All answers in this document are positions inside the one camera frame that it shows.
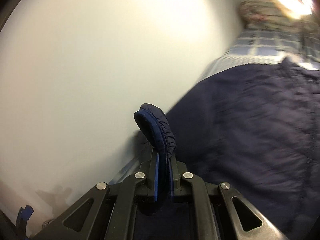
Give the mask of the navy blue puffer jacket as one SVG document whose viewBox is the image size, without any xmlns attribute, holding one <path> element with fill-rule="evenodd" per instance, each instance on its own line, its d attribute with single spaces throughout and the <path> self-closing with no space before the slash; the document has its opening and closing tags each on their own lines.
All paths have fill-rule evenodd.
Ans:
<svg viewBox="0 0 320 240">
<path fill-rule="evenodd" d="M 164 114 L 134 114 L 161 155 L 227 181 L 289 239 L 319 239 L 319 71 L 289 59 L 246 64 L 195 85 Z"/>
</svg>

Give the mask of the striped blue white bedsheet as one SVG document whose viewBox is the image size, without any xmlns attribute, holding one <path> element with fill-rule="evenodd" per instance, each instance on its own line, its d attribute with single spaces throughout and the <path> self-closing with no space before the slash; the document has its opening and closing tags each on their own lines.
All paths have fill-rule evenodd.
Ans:
<svg viewBox="0 0 320 240">
<path fill-rule="evenodd" d="M 140 167 L 138 159 L 129 161 L 109 182 L 110 185 L 121 183 L 126 177 L 137 172 Z"/>
</svg>

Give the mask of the blue checkered blanket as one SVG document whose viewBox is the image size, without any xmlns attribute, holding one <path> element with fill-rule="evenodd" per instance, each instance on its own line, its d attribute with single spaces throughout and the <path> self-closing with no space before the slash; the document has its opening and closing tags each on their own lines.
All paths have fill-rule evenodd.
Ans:
<svg viewBox="0 0 320 240">
<path fill-rule="evenodd" d="M 244 64 L 278 64 L 286 57 L 305 69 L 319 70 L 319 36 L 245 29 L 222 56 L 206 67 L 198 81 Z"/>
</svg>

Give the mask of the folded floral quilt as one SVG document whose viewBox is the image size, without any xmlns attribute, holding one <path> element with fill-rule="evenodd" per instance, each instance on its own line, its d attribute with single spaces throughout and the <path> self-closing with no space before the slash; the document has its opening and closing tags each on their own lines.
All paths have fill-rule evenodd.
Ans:
<svg viewBox="0 0 320 240">
<path fill-rule="evenodd" d="M 313 16 L 295 20 L 285 15 L 271 0 L 242 0 L 239 14 L 247 29 L 319 33 L 319 25 Z"/>
</svg>

